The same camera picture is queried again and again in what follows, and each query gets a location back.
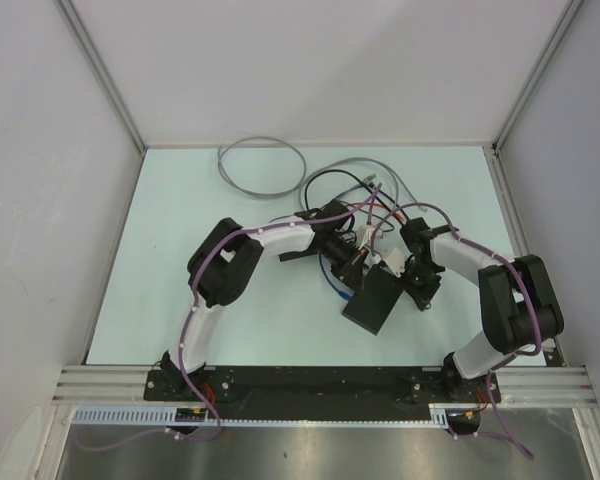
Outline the small black adapter box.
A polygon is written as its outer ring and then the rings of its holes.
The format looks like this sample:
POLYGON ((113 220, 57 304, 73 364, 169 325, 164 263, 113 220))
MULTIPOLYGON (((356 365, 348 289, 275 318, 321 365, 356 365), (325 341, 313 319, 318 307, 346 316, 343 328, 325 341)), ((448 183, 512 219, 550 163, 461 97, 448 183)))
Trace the small black adapter box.
POLYGON ((316 250, 308 249, 302 252, 286 252, 278 256, 281 262, 288 262, 297 259, 312 257, 317 254, 316 250))

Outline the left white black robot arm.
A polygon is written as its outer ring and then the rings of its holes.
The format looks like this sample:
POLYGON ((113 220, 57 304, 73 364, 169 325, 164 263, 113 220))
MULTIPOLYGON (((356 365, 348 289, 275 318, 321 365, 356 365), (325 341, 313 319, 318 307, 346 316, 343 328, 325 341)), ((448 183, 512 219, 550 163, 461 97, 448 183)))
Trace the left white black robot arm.
POLYGON ((360 293, 366 253, 344 240, 345 224, 353 221, 356 212, 332 200, 319 209, 252 228, 231 218, 220 220, 187 264, 192 305, 177 344, 160 361, 167 389, 182 400, 199 392, 197 371, 206 364, 220 313, 244 293, 256 266, 266 257, 289 261, 319 254, 331 263, 336 279, 360 293))

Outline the black ethernet cable teal plug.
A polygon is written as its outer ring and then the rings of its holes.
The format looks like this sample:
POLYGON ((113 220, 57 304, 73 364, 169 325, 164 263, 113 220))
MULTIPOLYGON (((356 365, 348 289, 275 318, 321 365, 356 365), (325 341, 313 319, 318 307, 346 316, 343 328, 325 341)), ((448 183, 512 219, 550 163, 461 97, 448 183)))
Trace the black ethernet cable teal plug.
MULTIPOLYGON (((348 200, 348 197, 358 190, 367 192, 363 185, 354 185, 353 187, 336 195, 334 199, 347 207, 359 206, 361 205, 361 202, 353 202, 348 200)), ((377 198, 373 202, 373 206, 384 209, 385 211, 389 211, 396 206, 396 203, 391 196, 380 190, 377 198)), ((398 212, 394 213, 393 218, 398 221, 400 225, 404 225, 409 219, 404 210, 399 210, 398 212)))

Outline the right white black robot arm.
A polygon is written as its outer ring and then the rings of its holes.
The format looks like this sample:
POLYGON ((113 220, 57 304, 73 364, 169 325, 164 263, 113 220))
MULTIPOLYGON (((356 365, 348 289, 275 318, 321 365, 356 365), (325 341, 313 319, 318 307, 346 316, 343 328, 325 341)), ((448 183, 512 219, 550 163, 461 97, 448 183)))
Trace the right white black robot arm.
POLYGON ((430 305, 447 270, 479 291, 482 330, 443 360, 441 388, 449 399, 466 400, 486 386, 488 373, 517 356, 539 354, 563 332, 564 316, 540 257, 509 259, 422 218, 407 221, 400 235, 411 255, 399 282, 419 310, 430 305))

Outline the black Mercury network switch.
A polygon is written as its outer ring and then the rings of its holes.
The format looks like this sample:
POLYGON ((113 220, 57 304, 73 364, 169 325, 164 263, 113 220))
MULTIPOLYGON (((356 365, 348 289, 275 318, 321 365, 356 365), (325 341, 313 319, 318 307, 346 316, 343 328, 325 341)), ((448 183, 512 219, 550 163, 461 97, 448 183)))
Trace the black Mercury network switch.
POLYGON ((364 277, 362 289, 348 301, 342 315, 373 335, 377 335, 403 293, 397 278, 379 265, 364 277))

